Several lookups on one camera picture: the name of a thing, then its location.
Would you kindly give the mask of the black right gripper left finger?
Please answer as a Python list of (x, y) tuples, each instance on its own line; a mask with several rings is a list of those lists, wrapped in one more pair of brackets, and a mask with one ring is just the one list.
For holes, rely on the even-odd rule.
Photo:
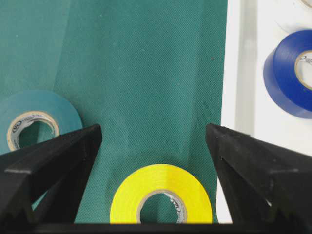
[(77, 233), (77, 212), (102, 142), (92, 126), (2, 154), (0, 231)]

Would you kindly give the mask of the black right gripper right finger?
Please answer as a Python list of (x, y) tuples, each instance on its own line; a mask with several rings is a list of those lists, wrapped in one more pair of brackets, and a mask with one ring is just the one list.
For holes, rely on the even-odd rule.
[(206, 144), (232, 219), (215, 234), (309, 234), (312, 159), (216, 124)]

